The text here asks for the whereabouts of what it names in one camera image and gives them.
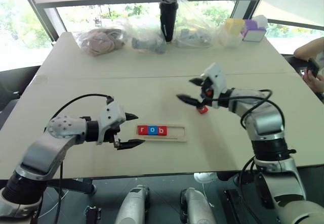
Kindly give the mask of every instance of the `clear plastic bag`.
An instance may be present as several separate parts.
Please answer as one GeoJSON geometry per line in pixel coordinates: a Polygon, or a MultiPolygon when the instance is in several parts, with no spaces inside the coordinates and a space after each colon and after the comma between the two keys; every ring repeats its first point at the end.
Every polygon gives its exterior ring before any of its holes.
{"type": "Polygon", "coordinates": [[[216,26],[188,0],[177,0],[179,8],[173,40],[178,47],[207,48],[214,44],[216,26]]]}
{"type": "Polygon", "coordinates": [[[128,19],[120,17],[107,27],[79,33],[74,39],[82,51],[98,56],[122,48],[130,36],[130,31],[128,19]]]}
{"type": "Polygon", "coordinates": [[[160,21],[152,16],[135,16],[130,18],[132,25],[132,47],[142,52],[164,53],[166,39],[160,28],[160,21]]]}

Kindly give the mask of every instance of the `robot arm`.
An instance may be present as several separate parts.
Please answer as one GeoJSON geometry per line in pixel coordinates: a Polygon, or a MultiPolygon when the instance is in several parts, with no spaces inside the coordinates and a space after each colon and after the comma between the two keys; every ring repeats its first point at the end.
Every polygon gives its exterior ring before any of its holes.
{"type": "Polygon", "coordinates": [[[202,107],[225,107],[242,117],[254,150],[255,177],[263,206],[275,208],[285,224],[324,223],[324,209],[306,201],[305,189],[284,139],[284,118],[274,103],[265,100],[262,91],[228,89],[225,74],[212,64],[199,78],[190,80],[201,87],[202,101],[177,95],[184,103],[202,107]]]}
{"type": "Polygon", "coordinates": [[[35,211],[67,150],[84,141],[114,144],[117,150],[129,149],[143,140],[120,142],[117,133],[126,120],[138,117],[125,113],[113,98],[100,111],[98,121],[89,117],[58,116],[50,120],[44,134],[26,151],[5,188],[0,190],[0,217],[25,217],[35,211]]]}

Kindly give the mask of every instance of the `white sneaker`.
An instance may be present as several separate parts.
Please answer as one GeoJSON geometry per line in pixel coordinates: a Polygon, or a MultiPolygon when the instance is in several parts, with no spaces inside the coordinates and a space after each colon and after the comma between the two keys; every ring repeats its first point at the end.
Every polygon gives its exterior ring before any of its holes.
{"type": "Polygon", "coordinates": [[[208,184],[217,179],[215,172],[196,172],[193,175],[194,179],[201,184],[208,184]]]}

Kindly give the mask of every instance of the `red letter block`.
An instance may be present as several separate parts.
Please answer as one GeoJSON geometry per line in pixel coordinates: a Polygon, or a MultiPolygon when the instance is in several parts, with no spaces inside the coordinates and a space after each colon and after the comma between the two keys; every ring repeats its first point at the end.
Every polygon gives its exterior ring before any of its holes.
{"type": "Polygon", "coordinates": [[[139,125],[137,126],[137,134],[139,135],[147,135],[148,126],[147,125],[139,125]]]}
{"type": "Polygon", "coordinates": [[[166,136],[168,134],[168,130],[166,126],[158,126],[157,127],[157,134],[159,136],[166,136]]]}

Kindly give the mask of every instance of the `person's hand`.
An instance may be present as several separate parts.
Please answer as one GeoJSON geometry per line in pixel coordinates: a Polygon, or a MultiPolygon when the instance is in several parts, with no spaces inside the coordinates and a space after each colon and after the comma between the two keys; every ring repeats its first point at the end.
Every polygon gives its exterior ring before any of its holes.
{"type": "Polygon", "coordinates": [[[324,78],[321,75],[317,75],[317,79],[313,76],[311,70],[305,70],[303,80],[312,89],[314,93],[324,92],[324,78]]]}

